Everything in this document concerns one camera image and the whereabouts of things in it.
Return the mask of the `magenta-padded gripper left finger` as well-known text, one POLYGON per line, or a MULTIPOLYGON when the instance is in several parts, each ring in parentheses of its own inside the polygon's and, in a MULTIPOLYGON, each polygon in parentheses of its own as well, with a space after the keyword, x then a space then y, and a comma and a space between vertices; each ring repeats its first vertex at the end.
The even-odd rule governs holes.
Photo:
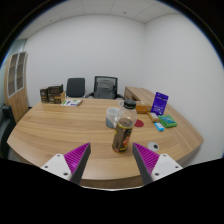
POLYGON ((54 155, 42 166, 42 169, 79 185, 90 153, 91 145, 86 143, 65 155, 54 155))

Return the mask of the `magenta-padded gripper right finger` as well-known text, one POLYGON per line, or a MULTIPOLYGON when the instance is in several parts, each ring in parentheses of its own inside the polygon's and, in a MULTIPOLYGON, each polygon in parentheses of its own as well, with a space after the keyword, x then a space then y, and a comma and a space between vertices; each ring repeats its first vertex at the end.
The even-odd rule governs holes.
POLYGON ((159 155, 137 143, 133 144, 132 153, 135 157, 144 185, 182 169, 168 154, 159 155))

